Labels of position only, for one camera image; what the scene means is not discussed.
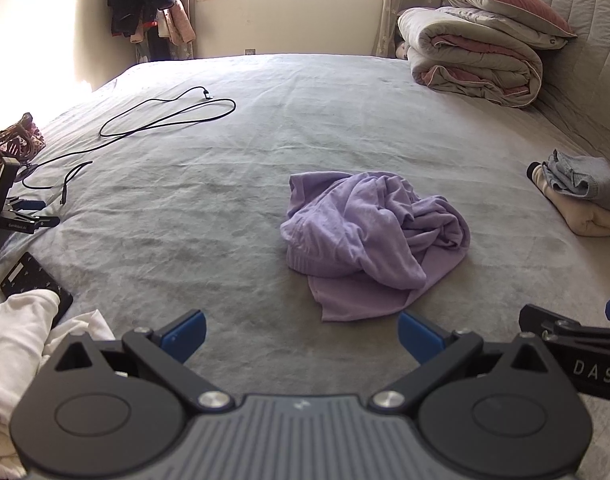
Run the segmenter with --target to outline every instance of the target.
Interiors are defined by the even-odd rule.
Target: red patterned bag
[[[23,114],[21,120],[9,128],[0,131],[0,167],[1,158],[10,156],[21,164],[27,164],[45,147],[45,140],[29,113]]]

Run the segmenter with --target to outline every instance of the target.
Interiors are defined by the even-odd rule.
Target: purple shirt
[[[419,198],[397,174],[300,173],[290,188],[287,264],[307,274],[323,321],[398,312],[469,248],[458,211],[441,196]]]

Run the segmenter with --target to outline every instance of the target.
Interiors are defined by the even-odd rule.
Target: gray upholstered headboard
[[[573,141],[610,160],[610,0],[543,0],[578,38],[540,52],[544,81],[534,106]]]

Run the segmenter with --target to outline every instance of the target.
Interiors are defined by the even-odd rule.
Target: bed sheet
[[[15,188],[44,198],[62,221],[13,235],[0,252],[0,280],[29,250],[73,292],[69,316],[98,308],[116,334],[202,309],[207,341],[188,365],[236,395],[365,398],[416,366],[397,343],[396,317],[321,323],[307,279],[285,264],[278,227],[292,173],[382,170],[422,196],[445,196],[471,228],[465,260],[413,311],[502,341],[518,332],[525,303],[609,325],[610,238],[573,235],[525,175],[553,148],[575,147],[529,108],[415,84],[403,60],[280,55],[140,65],[40,125],[48,147],[37,161],[94,146],[112,116],[194,85],[235,99],[237,110],[42,168],[30,184],[58,184],[74,164],[94,160],[69,184],[63,206],[58,188]],[[148,104],[109,132],[199,97]],[[610,470],[610,402],[587,402],[595,435],[581,475],[593,480]]]

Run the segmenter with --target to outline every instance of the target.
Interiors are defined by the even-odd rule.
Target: pink pillow
[[[502,14],[544,34],[575,38],[569,24],[541,0],[447,0],[453,7],[476,7]]]

